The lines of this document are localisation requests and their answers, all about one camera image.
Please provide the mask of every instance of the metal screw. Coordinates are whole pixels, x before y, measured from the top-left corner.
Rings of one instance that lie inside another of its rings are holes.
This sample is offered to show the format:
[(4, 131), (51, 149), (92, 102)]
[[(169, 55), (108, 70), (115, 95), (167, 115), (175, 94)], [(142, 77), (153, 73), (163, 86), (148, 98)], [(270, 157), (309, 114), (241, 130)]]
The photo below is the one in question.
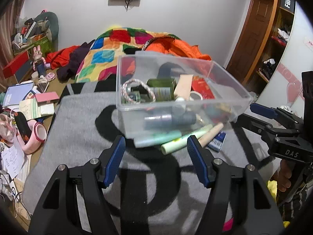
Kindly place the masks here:
[(93, 158), (93, 159), (90, 160), (91, 164), (97, 164), (98, 162), (99, 162), (98, 158)]
[(58, 166), (58, 170), (60, 170), (60, 171), (65, 170), (65, 165), (64, 164), (60, 164)]
[(252, 165), (252, 164), (248, 164), (248, 165), (247, 165), (247, 169), (250, 170), (250, 171), (254, 171), (254, 170), (255, 170), (255, 167), (254, 167), (254, 165)]
[(222, 159), (220, 159), (220, 158), (215, 158), (215, 159), (213, 160), (213, 162), (214, 162), (215, 164), (217, 164), (217, 165), (221, 165), (221, 164), (223, 163)]

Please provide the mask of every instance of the barcode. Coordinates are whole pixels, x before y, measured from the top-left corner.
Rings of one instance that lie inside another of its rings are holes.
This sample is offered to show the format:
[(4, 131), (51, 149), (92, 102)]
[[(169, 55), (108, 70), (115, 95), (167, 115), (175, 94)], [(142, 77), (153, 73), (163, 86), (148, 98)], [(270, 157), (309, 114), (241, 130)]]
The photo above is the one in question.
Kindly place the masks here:
[(220, 142), (219, 140), (217, 139), (213, 139), (211, 142), (210, 142), (210, 145), (214, 146), (214, 147), (217, 147), (217, 148), (221, 148), (222, 147), (222, 142)]

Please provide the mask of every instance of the small blue package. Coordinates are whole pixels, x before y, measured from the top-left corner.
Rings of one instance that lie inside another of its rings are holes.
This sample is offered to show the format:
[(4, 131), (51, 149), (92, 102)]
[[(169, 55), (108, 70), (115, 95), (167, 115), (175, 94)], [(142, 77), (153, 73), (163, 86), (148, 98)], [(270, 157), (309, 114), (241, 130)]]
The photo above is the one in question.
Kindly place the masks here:
[(207, 145), (207, 147), (216, 152), (219, 152), (222, 148), (225, 137), (226, 132), (220, 131), (220, 133), (216, 135), (214, 139), (212, 139), (212, 141)]

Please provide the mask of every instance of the human hand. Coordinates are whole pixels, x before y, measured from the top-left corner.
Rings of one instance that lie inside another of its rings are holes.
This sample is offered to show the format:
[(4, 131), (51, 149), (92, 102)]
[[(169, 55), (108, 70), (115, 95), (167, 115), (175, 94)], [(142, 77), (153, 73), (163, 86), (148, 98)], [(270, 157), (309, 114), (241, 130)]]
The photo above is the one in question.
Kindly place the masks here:
[(277, 189), (281, 192), (285, 192), (287, 188), (291, 186), (289, 178), (291, 178), (292, 172), (289, 168), (286, 160), (281, 160), (281, 170), (277, 176)]

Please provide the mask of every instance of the green tube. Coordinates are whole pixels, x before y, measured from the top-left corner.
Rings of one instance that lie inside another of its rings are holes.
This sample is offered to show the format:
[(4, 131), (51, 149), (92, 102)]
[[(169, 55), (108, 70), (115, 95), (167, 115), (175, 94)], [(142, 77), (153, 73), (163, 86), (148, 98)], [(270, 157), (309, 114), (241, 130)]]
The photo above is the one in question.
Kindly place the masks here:
[(134, 138), (134, 145), (136, 148), (150, 147), (169, 142), (182, 136), (181, 131), (175, 130), (164, 133), (154, 133), (149, 136), (139, 136)]
[(202, 137), (203, 135), (205, 135), (209, 130), (211, 130), (213, 127), (213, 125), (209, 124), (209, 125), (206, 125), (205, 127), (202, 127), (200, 128), (199, 130), (197, 131), (194, 131), (190, 134), (186, 134), (178, 139), (175, 139), (175, 140), (172, 140), (168, 143), (165, 143), (161, 146), (161, 151), (164, 155), (168, 155), (168, 154), (171, 154), (183, 147), (186, 147), (187, 145), (187, 139), (189, 136), (191, 135), (194, 135), (196, 136), (196, 138), (200, 138)]

